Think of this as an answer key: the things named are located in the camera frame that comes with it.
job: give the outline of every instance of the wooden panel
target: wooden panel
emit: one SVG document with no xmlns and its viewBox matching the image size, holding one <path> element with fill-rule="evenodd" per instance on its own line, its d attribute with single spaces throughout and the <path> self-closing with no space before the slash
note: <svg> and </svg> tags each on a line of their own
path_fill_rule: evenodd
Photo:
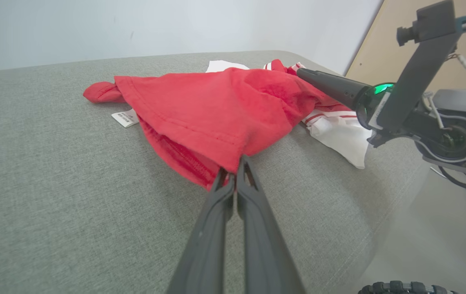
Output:
<svg viewBox="0 0 466 294">
<path fill-rule="evenodd" d="M 367 84 L 396 82 L 418 47 L 409 41 L 402 47 L 396 40 L 397 27 L 410 27 L 416 11 L 437 0 L 385 0 L 364 39 L 346 77 Z M 466 15 L 466 0 L 455 0 L 456 17 Z M 466 58 L 466 33 L 458 42 L 457 53 Z M 456 60 L 444 63 L 428 91 L 466 89 L 466 71 Z"/>
</svg>

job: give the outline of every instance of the black tire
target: black tire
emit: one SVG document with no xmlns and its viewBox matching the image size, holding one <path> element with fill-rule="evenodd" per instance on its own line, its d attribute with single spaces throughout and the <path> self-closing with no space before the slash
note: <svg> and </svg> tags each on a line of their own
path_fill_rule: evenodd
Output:
<svg viewBox="0 0 466 294">
<path fill-rule="evenodd" d="M 390 283 L 377 282 L 372 286 L 363 287 L 358 294 L 377 294 L 377 293 L 397 293 L 397 294 L 458 294 L 454 291 L 447 291 L 444 287 L 432 285 L 426 287 L 420 282 L 403 283 L 401 281 L 391 281 Z"/>
</svg>

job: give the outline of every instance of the green light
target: green light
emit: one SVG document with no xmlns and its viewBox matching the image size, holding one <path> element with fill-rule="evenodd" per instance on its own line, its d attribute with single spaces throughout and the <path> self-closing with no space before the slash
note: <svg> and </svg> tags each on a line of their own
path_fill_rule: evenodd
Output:
<svg viewBox="0 0 466 294">
<path fill-rule="evenodd" d="M 394 84 L 382 84 L 382 85 L 376 86 L 375 87 L 375 95 L 378 94 L 378 93 L 382 93 L 387 88 L 392 87 L 392 86 L 394 86 Z"/>
</svg>

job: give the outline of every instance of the couch cushion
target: couch cushion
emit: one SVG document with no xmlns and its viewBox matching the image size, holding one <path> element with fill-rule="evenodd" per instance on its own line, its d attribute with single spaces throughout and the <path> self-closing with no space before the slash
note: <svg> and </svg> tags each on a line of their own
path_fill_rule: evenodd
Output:
<svg viewBox="0 0 466 294">
<path fill-rule="evenodd" d="M 209 60 L 251 68 L 283 51 L 199 53 L 0 71 L 0 293 L 164 292 L 205 190 L 170 169 L 139 125 L 124 129 L 82 93 L 114 75 L 203 72 Z M 303 282 L 342 292 L 373 257 L 388 222 L 417 194 L 427 165 L 414 144 L 370 148 L 366 169 L 303 125 L 253 157 Z M 243 222 L 227 224 L 225 289 L 243 292 Z"/>
</svg>

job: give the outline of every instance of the clothing label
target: clothing label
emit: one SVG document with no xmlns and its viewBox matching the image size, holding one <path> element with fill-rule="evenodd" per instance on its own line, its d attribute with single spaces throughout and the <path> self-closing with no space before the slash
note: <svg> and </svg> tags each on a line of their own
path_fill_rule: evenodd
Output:
<svg viewBox="0 0 466 294">
<path fill-rule="evenodd" d="M 124 128 L 130 127 L 138 123 L 138 117 L 136 112 L 133 109 L 123 112 L 117 112 L 111 115 L 118 123 L 120 123 Z"/>
</svg>

